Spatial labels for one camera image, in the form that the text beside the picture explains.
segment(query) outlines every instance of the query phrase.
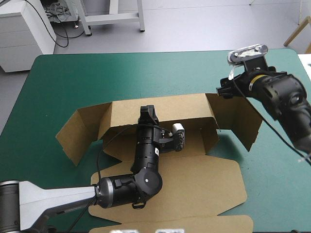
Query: cardboard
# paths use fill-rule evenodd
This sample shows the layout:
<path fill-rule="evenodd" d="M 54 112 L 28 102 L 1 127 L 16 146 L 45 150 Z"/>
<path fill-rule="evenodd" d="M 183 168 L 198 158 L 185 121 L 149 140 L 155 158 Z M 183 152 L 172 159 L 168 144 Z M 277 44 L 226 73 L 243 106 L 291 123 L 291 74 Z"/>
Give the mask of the cardboard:
<path fill-rule="evenodd" d="M 129 174 L 133 161 L 122 162 L 101 172 L 102 177 Z M 194 155 L 161 158 L 161 191 L 145 208 L 134 210 L 131 204 L 102 209 L 92 206 L 91 215 L 115 222 L 155 222 L 192 216 L 217 216 L 247 199 L 237 162 L 213 156 Z M 98 182 L 98 174 L 91 183 Z"/>
<path fill-rule="evenodd" d="M 90 233 L 110 233 L 111 230 L 137 230 L 155 233 L 157 229 L 184 229 L 186 233 L 251 233 L 253 221 L 249 216 L 187 217 L 173 221 L 125 223 L 95 228 Z"/>
<path fill-rule="evenodd" d="M 250 150 L 261 124 L 259 115 L 243 98 L 224 100 L 217 94 L 189 94 L 120 100 L 77 109 L 58 132 L 56 139 L 68 158 L 78 165 L 92 141 L 107 140 L 124 126 L 136 124 L 140 107 L 148 104 L 155 106 L 162 127 L 170 129 L 172 124 L 178 122 L 187 131 L 199 130 L 206 152 L 218 141 L 218 127 L 232 130 L 245 148 Z M 134 133 L 133 129 L 125 134 Z"/>
<path fill-rule="evenodd" d="M 104 142 L 128 125 L 136 124 L 140 107 L 155 106 L 160 126 L 171 129 L 182 123 L 186 144 L 180 152 L 160 154 L 162 190 L 142 210 L 131 205 L 89 212 L 124 225 L 93 229 L 137 229 L 155 232 L 161 228 L 184 228 L 186 232 L 252 232 L 247 216 L 217 215 L 246 201 L 247 194 L 239 165 L 235 161 L 206 156 L 218 142 L 217 128 L 234 132 L 247 150 L 255 142 L 261 118 L 243 99 L 224 100 L 216 94 L 190 94 L 159 98 L 120 100 L 76 110 L 56 138 L 76 165 L 92 141 Z M 135 156 L 135 128 L 116 137 L 105 153 L 122 163 L 101 171 L 102 177 L 130 173 Z M 91 182 L 98 181 L 95 173 Z"/>

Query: metal frame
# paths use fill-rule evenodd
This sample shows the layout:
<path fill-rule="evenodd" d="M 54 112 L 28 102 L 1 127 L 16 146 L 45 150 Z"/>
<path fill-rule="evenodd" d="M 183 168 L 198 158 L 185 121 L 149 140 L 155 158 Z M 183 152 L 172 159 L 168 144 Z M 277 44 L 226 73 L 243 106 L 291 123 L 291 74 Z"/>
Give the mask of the metal frame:
<path fill-rule="evenodd" d="M 139 22 L 140 31 L 145 31 L 144 15 L 142 9 L 142 0 L 137 0 L 138 12 L 135 13 L 118 13 L 119 0 L 110 0 L 109 14 L 88 16 L 83 4 L 83 0 L 75 0 L 76 7 L 86 35 L 92 35 L 90 26 L 104 25 L 125 22 Z"/>

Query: cardboard flap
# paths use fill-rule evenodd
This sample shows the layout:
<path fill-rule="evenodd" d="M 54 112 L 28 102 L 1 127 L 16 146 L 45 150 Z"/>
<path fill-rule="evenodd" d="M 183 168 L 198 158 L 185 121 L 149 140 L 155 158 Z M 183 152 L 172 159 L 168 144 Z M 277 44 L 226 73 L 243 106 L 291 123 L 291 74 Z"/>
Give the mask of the cardboard flap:
<path fill-rule="evenodd" d="M 130 173 L 132 161 L 122 162 L 102 171 L 102 176 Z M 159 173 L 162 190 L 146 207 L 134 210 L 131 204 L 103 209 L 91 206 L 93 216 L 116 222 L 150 222 L 175 220 L 191 216 L 216 216 L 247 198 L 237 162 L 206 155 L 161 158 Z M 97 183 L 95 173 L 91 182 Z"/>
<path fill-rule="evenodd" d="M 157 98 L 114 101 L 111 109 L 111 128 L 137 124 L 140 116 L 140 107 L 154 105 L 160 122 L 194 118 L 213 117 L 205 94 L 190 94 Z M 102 138 L 105 132 L 98 135 Z"/>
<path fill-rule="evenodd" d="M 109 106 L 110 103 L 103 103 L 78 109 L 57 133 L 56 139 L 75 165 L 91 142 L 97 140 L 100 120 Z"/>
<path fill-rule="evenodd" d="M 90 233 L 110 233 L 111 230 L 138 230 L 155 233 L 158 229 L 184 229 L 186 233 L 252 233 L 253 221 L 249 216 L 188 217 L 173 221 L 125 223 L 95 228 Z"/>
<path fill-rule="evenodd" d="M 224 99 L 217 94 L 206 94 L 216 121 L 221 129 L 232 130 L 250 151 L 256 140 L 262 119 L 242 97 Z"/>
<path fill-rule="evenodd" d="M 75 111 L 67 123 L 56 135 L 56 139 L 62 145 L 64 152 L 78 165 L 80 159 L 91 144 L 93 135 L 84 125 L 81 115 Z"/>

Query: silver robotic arm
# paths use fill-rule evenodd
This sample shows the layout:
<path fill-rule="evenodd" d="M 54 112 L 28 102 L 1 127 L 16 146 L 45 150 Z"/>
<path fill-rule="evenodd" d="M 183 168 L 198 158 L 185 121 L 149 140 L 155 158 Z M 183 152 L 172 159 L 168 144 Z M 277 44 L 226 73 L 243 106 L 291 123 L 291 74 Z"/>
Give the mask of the silver robotic arm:
<path fill-rule="evenodd" d="M 0 183 L 0 233 L 47 233 L 50 217 L 95 204 L 97 187 L 42 189 L 29 181 Z"/>

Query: green table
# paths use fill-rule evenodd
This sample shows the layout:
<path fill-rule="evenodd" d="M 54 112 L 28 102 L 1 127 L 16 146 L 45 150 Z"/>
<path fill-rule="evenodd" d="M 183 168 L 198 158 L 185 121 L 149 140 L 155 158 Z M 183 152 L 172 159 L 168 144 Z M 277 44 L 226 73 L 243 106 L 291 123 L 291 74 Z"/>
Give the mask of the green table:
<path fill-rule="evenodd" d="M 29 180 L 43 188 L 88 185 L 100 142 L 93 143 L 75 167 L 55 139 L 77 108 L 112 100 L 215 92 L 220 78 L 230 71 L 226 56 L 227 51 L 38 57 L 0 137 L 0 180 Z M 271 50 L 266 58 L 277 70 L 299 77 L 311 91 L 294 51 Z M 252 102 L 272 122 L 261 104 Z M 273 124 L 285 135 L 278 123 Z M 221 131 L 219 136 L 209 154 L 238 161 L 248 193 L 246 203 L 224 215 L 251 216 L 255 231 L 311 230 L 307 163 L 298 163 L 298 156 L 264 123 L 250 152 L 231 131 Z M 108 156 L 101 162 L 103 168 L 118 163 Z M 78 213 L 49 223 L 66 230 Z M 74 230 L 108 224 L 112 222 L 86 214 Z"/>

